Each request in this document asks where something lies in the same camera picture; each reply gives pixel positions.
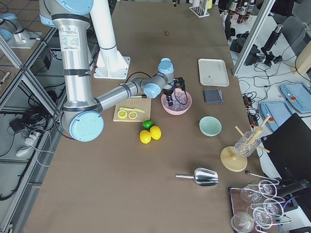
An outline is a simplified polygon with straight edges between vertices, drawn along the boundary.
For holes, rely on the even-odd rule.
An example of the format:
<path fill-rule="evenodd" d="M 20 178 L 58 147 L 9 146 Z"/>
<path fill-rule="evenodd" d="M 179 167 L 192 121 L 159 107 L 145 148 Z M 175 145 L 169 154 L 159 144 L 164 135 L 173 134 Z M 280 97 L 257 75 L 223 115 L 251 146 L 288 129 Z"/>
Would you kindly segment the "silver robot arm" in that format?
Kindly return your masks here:
<path fill-rule="evenodd" d="M 14 41 L 19 45 L 30 42 L 30 34 L 13 13 L 5 13 L 0 16 L 0 35 L 6 42 Z"/>
<path fill-rule="evenodd" d="M 173 82 L 173 64 L 163 58 L 157 73 L 148 79 L 134 78 L 95 98 L 92 95 L 86 31 L 92 26 L 100 47 L 96 76 L 125 79 L 129 63 L 117 49 L 111 14 L 105 0 L 42 0 L 40 19 L 59 31 L 67 101 L 61 126 L 75 140 L 98 137 L 104 120 L 101 112 L 137 94 L 156 98 Z"/>

